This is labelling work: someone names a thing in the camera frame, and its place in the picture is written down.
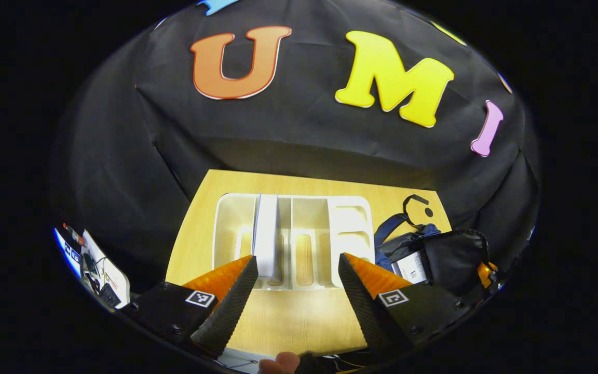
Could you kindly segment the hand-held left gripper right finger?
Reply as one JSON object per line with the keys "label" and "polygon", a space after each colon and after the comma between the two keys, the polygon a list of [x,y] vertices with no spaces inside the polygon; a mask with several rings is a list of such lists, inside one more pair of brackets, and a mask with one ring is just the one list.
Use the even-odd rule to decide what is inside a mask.
{"label": "hand-held left gripper right finger", "polygon": [[354,254],[340,254],[338,274],[374,354],[424,348],[474,312],[444,287],[411,284]]}

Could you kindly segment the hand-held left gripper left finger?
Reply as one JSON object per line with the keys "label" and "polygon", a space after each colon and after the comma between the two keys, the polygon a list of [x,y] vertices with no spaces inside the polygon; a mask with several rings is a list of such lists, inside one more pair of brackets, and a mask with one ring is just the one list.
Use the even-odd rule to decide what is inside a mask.
{"label": "hand-held left gripper left finger", "polygon": [[161,282],[119,310],[133,327],[190,354],[222,355],[258,279],[256,256],[230,261],[183,286]]}

